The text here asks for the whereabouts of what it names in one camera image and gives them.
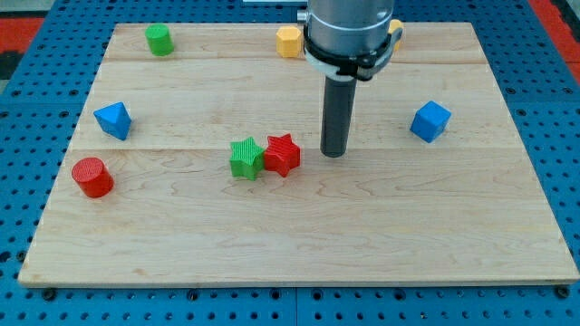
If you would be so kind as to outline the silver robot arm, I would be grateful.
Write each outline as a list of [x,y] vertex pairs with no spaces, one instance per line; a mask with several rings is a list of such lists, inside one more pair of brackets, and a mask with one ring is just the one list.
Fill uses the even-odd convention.
[[392,0],[308,0],[305,59],[337,82],[367,82],[390,61],[403,28],[393,31]]

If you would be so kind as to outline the yellow block behind arm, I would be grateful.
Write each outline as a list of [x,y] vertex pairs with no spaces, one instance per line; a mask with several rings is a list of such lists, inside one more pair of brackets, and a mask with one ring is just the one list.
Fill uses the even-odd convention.
[[404,23],[398,19],[392,19],[390,21],[388,34],[391,37],[391,44],[393,45],[393,50],[397,52],[400,48],[401,38],[404,31]]

